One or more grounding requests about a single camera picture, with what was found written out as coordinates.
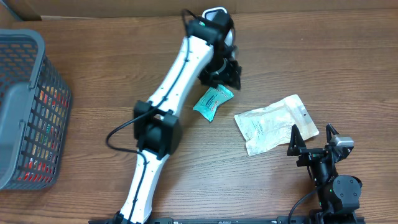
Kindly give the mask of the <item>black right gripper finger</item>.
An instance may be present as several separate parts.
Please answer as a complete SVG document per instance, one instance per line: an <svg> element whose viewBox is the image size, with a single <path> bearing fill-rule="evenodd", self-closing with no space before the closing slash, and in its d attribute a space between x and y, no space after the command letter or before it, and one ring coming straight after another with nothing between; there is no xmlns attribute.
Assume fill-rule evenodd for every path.
<svg viewBox="0 0 398 224"><path fill-rule="evenodd" d="M332 126L331 123L326 125L326 142L330 144L331 142L334 144L336 135L339 135L339 132Z"/></svg>
<svg viewBox="0 0 398 224"><path fill-rule="evenodd" d="M287 156L299 156L307 149L300 130L296 124L292 126Z"/></svg>

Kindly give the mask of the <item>clear beige zip pouch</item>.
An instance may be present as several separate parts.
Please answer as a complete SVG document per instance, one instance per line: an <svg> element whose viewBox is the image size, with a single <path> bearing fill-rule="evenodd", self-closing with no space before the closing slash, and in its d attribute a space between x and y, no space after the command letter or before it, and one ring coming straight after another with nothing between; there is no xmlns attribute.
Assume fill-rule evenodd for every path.
<svg viewBox="0 0 398 224"><path fill-rule="evenodd" d="M298 95L290 95L264 108L237 114L234 119L246 141L249 156L288 144L293 125L298 126L304 140L319 134Z"/></svg>

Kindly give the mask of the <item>teal wipes packet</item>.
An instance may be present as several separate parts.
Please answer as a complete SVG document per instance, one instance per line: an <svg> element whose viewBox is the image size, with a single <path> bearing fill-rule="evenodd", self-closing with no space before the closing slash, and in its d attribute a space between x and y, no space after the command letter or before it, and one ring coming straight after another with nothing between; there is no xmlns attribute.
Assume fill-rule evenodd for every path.
<svg viewBox="0 0 398 224"><path fill-rule="evenodd" d="M233 97L233 92L223 85L218 85L216 88L210 87L193 107L193 110L198 111L205 119L212 122L217 108Z"/></svg>

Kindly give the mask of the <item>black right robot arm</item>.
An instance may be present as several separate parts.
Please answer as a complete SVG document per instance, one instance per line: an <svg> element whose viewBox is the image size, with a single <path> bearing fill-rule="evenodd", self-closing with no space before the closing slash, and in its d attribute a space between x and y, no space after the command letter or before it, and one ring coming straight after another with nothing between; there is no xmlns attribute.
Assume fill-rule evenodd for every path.
<svg viewBox="0 0 398 224"><path fill-rule="evenodd" d="M309 149L297 125L292 126L288 156L296 156L298 167L306 167L315 189L302 197L289 212L287 222L293 220L295 209L313 194L318 195L320 208L311 210L305 223L364 223L355 210L360 206L362 182L351 175L340 175L336 163L346 159L354 148L349 135L340 134L331 124L326 125L326 144Z"/></svg>

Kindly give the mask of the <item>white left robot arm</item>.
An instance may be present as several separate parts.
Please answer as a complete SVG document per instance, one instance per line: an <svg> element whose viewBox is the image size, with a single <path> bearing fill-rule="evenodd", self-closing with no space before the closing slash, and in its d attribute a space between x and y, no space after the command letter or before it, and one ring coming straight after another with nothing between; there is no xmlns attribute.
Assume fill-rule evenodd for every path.
<svg viewBox="0 0 398 224"><path fill-rule="evenodd" d="M147 101L135 104L132 120L112 131L134 126L137 162L127 199L109 223L149 221L160 174L182 138L179 117L195 80L212 88L241 87L234 22L227 10L214 7L197 16L184 9L182 16L186 15L193 18L182 21L185 36L163 82Z"/></svg>

